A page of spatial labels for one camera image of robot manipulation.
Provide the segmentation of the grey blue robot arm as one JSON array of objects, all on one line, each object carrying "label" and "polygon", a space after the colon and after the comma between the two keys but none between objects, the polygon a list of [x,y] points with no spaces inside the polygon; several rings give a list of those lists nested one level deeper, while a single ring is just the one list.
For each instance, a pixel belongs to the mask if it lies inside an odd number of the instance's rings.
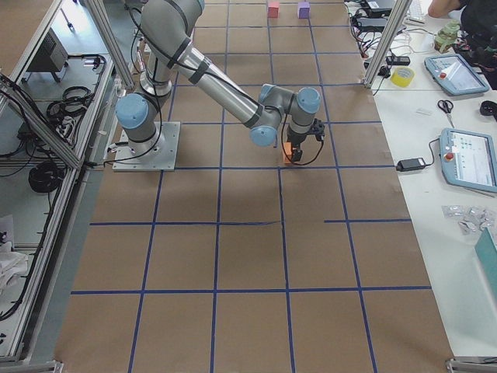
[{"label": "grey blue robot arm", "polygon": [[156,140],[154,117],[172,89],[172,71],[182,74],[250,130],[258,146],[279,141],[286,161],[301,164],[301,143],[313,136],[324,141],[324,126],[315,115],[321,96],[312,87],[298,92],[265,84],[253,99],[194,46],[191,39],[202,16],[202,1],[148,1],[135,26],[151,53],[140,75],[140,88],[122,98],[116,113],[130,143]]}]

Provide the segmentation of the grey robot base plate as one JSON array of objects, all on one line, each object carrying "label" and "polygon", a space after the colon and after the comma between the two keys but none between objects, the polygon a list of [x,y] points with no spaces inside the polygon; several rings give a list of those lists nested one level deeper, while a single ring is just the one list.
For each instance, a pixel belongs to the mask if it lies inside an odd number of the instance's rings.
[{"label": "grey robot base plate", "polygon": [[181,123],[155,121],[155,127],[155,136],[142,143],[131,141],[122,130],[120,141],[127,144],[116,150],[112,166],[115,172],[175,170]]}]

